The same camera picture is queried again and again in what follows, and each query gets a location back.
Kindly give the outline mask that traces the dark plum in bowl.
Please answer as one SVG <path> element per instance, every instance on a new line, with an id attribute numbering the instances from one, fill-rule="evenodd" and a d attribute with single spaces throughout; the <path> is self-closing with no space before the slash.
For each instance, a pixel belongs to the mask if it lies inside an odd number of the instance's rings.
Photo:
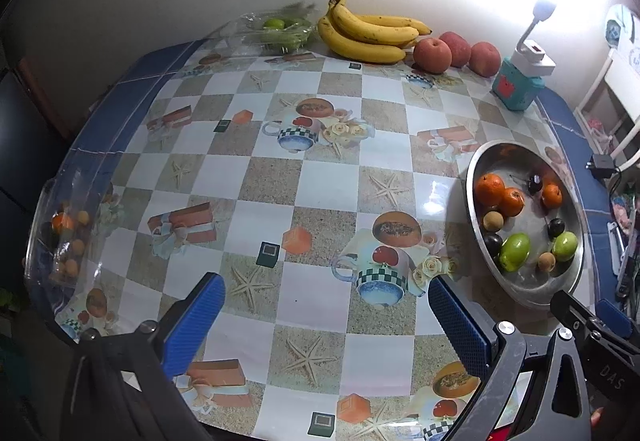
<path id="1" fill-rule="evenodd" d="M 547 234 L 550 241 L 565 232 L 565 223 L 560 218 L 553 218 L 547 222 Z"/>

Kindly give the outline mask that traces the large orange mandarin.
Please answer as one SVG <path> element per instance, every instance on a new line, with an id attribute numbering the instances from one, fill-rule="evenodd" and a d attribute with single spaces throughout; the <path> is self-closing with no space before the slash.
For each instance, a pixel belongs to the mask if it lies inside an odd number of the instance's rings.
<path id="1" fill-rule="evenodd" d="M 506 218 L 518 216 L 524 209 L 525 197 L 517 187 L 507 187 L 498 205 L 499 212 Z"/>

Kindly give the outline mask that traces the small dark plum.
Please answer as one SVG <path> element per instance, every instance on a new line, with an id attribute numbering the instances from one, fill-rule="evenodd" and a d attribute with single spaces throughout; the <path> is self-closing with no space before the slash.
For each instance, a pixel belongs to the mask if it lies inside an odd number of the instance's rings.
<path id="1" fill-rule="evenodd" d="M 526 186 L 527 186 L 528 193 L 534 196 L 535 194 L 539 193 L 542 190 L 544 183 L 542 183 L 542 179 L 539 174 L 532 174 L 528 178 L 526 182 Z"/>

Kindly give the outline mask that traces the yellow banana bunch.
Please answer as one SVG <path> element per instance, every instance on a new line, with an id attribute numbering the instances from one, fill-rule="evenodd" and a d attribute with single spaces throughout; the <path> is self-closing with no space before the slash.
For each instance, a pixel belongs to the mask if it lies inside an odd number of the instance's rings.
<path id="1" fill-rule="evenodd" d="M 340 57 L 371 64 L 396 64 L 406 49 L 420 37 L 432 33 L 420 20 L 391 15 L 357 15 L 347 0 L 329 0 L 328 9 L 317 23 L 320 39 Z"/>

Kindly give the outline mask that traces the black power adapter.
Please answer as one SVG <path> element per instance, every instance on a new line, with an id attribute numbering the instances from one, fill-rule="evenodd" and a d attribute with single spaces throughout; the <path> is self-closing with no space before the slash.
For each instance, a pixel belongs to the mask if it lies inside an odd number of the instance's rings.
<path id="1" fill-rule="evenodd" d="M 618 171 L 614 159 L 605 154 L 592 154 L 587 161 L 586 169 L 598 180 L 610 179 Z"/>

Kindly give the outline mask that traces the green mango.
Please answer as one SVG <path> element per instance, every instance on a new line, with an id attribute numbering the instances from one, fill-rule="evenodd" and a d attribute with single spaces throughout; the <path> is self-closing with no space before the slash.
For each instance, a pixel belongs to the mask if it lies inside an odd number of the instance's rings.
<path id="1" fill-rule="evenodd" d="M 526 262 L 530 253 L 530 239 L 525 233 L 514 233 L 502 244 L 499 262 L 504 271 L 515 272 Z"/>

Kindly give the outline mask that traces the brown longan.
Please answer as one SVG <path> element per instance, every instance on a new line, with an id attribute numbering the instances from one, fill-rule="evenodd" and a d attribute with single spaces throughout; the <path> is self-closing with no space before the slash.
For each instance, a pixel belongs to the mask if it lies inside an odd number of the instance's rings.
<path id="1" fill-rule="evenodd" d="M 504 218 L 500 212 L 491 210 L 484 214 L 482 223 L 487 232 L 496 233 L 503 228 Z"/>
<path id="2" fill-rule="evenodd" d="M 550 273 L 554 270 L 556 259 L 551 251 L 545 251 L 537 259 L 537 269 L 544 273 Z"/>

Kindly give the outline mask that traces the red apple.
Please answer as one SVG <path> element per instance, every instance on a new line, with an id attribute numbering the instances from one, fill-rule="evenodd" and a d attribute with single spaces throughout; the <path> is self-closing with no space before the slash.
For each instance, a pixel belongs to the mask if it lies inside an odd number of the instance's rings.
<path id="1" fill-rule="evenodd" d="M 452 54 L 446 42 L 437 38 L 426 38 L 413 48 L 413 60 L 416 66 L 425 72 L 439 75 L 451 65 Z"/>
<path id="2" fill-rule="evenodd" d="M 476 75 L 484 78 L 494 77 L 500 69 L 501 62 L 498 49 L 490 42 L 477 42 L 472 46 L 469 68 Z"/>
<path id="3" fill-rule="evenodd" d="M 439 40 L 446 43 L 451 52 L 451 66 L 454 68 L 462 68 L 471 58 L 471 45 L 462 38 L 460 34 L 453 31 L 446 31 L 441 34 Z"/>

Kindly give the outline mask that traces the teal toy box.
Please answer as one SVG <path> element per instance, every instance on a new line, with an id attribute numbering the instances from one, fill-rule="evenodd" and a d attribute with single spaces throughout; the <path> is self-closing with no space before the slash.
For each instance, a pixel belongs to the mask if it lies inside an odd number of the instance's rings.
<path id="1" fill-rule="evenodd" d="M 508 58 L 502 60 L 491 86 L 491 91 L 511 112 L 524 112 L 542 89 L 544 79 L 524 76 Z"/>

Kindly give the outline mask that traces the middle red apple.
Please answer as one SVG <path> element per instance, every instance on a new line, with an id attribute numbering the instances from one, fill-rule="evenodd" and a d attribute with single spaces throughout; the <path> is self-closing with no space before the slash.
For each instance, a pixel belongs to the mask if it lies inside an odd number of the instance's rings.
<path id="1" fill-rule="evenodd" d="M 471 58 L 471 45 L 462 38 L 460 34 L 453 31 L 446 31 L 441 34 L 439 40 L 446 43 L 451 52 L 451 66 L 454 68 L 462 68 Z"/>

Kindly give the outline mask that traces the white desk lamp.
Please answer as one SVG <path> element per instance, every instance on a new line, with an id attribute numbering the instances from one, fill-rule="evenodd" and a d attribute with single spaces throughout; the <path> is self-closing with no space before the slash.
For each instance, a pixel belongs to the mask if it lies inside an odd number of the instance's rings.
<path id="1" fill-rule="evenodd" d="M 555 5 L 539 1 L 533 8 L 533 19 L 518 40 L 511 56 L 513 66 L 525 77 L 550 77 L 555 70 L 555 61 L 530 35 L 536 26 L 547 20 L 555 11 Z"/>

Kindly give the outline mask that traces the green fruit in bowl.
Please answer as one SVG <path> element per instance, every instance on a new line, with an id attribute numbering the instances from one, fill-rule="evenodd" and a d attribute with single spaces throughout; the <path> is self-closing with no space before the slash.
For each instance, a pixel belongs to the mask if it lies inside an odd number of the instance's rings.
<path id="1" fill-rule="evenodd" d="M 577 247 L 577 236 L 571 231 L 565 231 L 555 237 L 551 252 L 556 261 L 568 262 L 574 258 Z"/>

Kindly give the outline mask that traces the orange mandarin with stem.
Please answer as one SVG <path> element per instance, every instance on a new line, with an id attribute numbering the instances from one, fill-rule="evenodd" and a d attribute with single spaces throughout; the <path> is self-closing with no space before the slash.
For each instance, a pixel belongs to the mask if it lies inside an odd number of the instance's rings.
<path id="1" fill-rule="evenodd" d="M 500 175 L 488 172 L 481 175 L 474 185 L 474 196 L 477 204 L 486 208 L 498 207 L 503 200 L 506 184 Z"/>

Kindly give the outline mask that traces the steel bowl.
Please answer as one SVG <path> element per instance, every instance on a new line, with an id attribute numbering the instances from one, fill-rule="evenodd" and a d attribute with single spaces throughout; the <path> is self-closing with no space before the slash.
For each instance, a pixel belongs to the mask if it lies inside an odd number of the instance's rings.
<path id="1" fill-rule="evenodd" d="M 513 235 L 528 237 L 528 255 L 514 271 L 503 267 L 497 249 L 485 243 L 488 232 L 482 220 L 488 209 L 476 200 L 474 187 L 480 177 L 488 173 L 498 174 L 503 180 L 514 181 L 518 186 L 524 184 L 526 175 L 539 174 L 542 181 L 556 184 L 563 195 L 560 208 L 548 209 L 542 205 L 540 194 L 525 194 L 523 210 L 517 216 L 508 216 L 503 228 L 495 233 L 503 242 Z M 584 265 L 584 227 L 574 196 L 550 162 L 515 142 L 487 142 L 471 158 L 465 179 L 465 197 L 474 236 L 489 271 L 515 302 L 528 309 L 548 311 L 555 293 L 566 291 L 570 294 L 576 289 Z M 554 239 L 548 227 L 553 219 L 563 221 L 565 230 L 576 236 L 576 249 L 572 257 L 556 262 L 551 272 L 544 273 L 537 267 L 537 259 L 553 248 Z"/>

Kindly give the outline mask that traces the plastic bag green fruits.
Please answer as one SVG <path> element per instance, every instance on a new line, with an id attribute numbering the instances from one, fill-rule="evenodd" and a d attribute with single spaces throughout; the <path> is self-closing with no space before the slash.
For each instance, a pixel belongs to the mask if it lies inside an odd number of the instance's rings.
<path id="1" fill-rule="evenodd" d="M 303 49 L 314 32 L 316 6 L 297 2 L 275 10 L 249 12 L 218 30 L 236 56 L 288 55 Z"/>

